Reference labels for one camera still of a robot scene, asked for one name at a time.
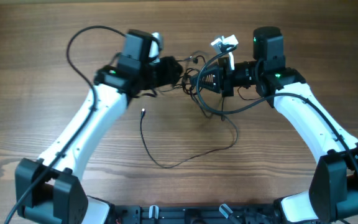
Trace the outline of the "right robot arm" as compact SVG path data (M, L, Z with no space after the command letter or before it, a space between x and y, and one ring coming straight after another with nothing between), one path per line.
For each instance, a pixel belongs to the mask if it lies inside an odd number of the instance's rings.
M286 65L281 30L267 26L254 31L250 62L234 61L234 36L218 37L211 45L216 55L190 79L195 91L226 97L235 87L255 86L260 102L291 123L316 161L307 191L275 201L277 221L332 223L358 215L358 139L323 108L301 73Z

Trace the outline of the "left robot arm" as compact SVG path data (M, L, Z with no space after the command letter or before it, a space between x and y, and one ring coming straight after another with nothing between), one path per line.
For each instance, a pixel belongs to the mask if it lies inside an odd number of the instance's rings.
M163 37L131 29L124 48L88 81L89 93L68 126L36 160L22 159L15 170L13 215L36 223L114 223L113 204L87 195L81 185L101 138L141 96L156 96L183 71L174 57L162 57Z

